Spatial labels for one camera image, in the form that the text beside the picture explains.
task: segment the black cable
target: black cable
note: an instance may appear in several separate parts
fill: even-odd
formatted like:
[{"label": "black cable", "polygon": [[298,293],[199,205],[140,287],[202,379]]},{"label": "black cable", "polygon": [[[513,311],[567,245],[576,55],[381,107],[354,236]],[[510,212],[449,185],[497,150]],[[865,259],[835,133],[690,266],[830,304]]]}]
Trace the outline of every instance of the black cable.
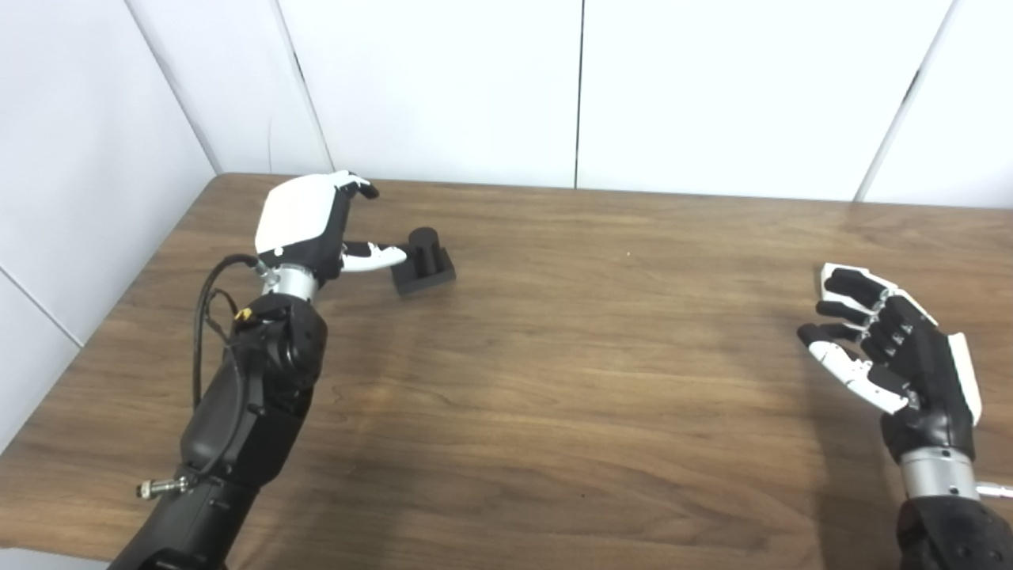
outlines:
[{"label": "black cable", "polygon": [[218,261],[218,264],[216,264],[214,268],[211,269],[211,272],[208,273],[208,277],[204,281],[204,287],[201,288],[201,295],[198,297],[197,301],[197,313],[193,316],[192,392],[194,410],[197,410],[198,405],[201,404],[201,396],[203,392],[201,390],[201,358],[203,356],[204,322],[205,315],[208,313],[208,304],[211,301],[210,296],[212,288],[215,284],[215,279],[218,278],[218,275],[221,274],[222,271],[229,265],[246,263],[248,266],[252,267],[256,266],[258,260],[259,259],[253,255],[248,255],[246,253],[233,253],[231,255],[226,255],[222,260]]},{"label": "black cable", "polygon": [[216,288],[211,292],[211,297],[208,298],[208,311],[204,314],[204,322],[208,325],[208,327],[211,327],[211,330],[218,335],[218,338],[222,339],[223,343],[228,344],[229,336],[225,334],[225,328],[219,325],[218,322],[211,317],[211,303],[214,302],[215,298],[219,296],[225,298],[225,301],[228,302],[229,311],[231,312],[229,315],[234,318],[235,315],[239,313],[239,308],[236,306],[236,302],[232,299],[232,296]]}]

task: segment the black block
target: black block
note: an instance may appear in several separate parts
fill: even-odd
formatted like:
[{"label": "black block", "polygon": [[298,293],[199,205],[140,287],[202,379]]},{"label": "black block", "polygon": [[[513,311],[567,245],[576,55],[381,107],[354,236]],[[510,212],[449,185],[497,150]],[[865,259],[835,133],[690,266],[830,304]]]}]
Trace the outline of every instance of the black block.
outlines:
[{"label": "black block", "polygon": [[404,296],[435,288],[457,278],[454,262],[432,227],[419,227],[408,235],[408,243],[398,245],[408,258],[390,267],[397,294]]}]

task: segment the wood grain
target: wood grain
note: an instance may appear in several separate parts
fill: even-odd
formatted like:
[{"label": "wood grain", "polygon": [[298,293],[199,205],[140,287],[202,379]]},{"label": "wood grain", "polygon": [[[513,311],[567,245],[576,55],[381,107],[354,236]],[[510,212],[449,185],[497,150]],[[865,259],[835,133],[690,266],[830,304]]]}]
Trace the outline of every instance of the wood grain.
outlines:
[{"label": "wood grain", "polygon": [[[189,415],[200,283],[282,179],[220,176],[166,239],[0,458],[0,546],[110,559],[141,524],[133,487],[171,473]],[[459,278],[323,291],[325,376],[235,569],[895,567],[876,414],[794,336],[825,260],[967,334],[979,475],[1013,480],[1010,212],[379,185],[348,237],[433,225]]]}]

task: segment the black arm segment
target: black arm segment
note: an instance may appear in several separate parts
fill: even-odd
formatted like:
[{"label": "black arm segment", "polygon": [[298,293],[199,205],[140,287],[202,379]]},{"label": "black arm segment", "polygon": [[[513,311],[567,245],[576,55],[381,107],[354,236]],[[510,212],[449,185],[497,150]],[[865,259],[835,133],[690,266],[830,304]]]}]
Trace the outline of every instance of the black arm segment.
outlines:
[{"label": "black arm segment", "polygon": [[994,510],[962,497],[920,497],[901,507],[901,570],[1009,570],[1013,534]]},{"label": "black arm segment", "polygon": [[323,320],[297,298],[264,296],[240,312],[180,441],[175,478],[188,488],[162,496],[109,570],[220,570],[299,435],[326,339]]}]

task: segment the square base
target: square base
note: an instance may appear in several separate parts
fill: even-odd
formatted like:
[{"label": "square base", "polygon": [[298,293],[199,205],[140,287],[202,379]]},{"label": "square base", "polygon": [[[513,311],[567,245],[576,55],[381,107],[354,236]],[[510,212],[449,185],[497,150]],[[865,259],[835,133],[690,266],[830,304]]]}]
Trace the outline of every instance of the square base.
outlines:
[{"label": "square base", "polygon": [[454,268],[453,261],[450,260],[450,255],[447,254],[446,247],[440,248],[439,261],[444,269],[427,276],[417,276],[414,257],[408,257],[404,262],[390,267],[390,272],[394,275],[397,295],[403,298],[457,278],[457,270]]}]

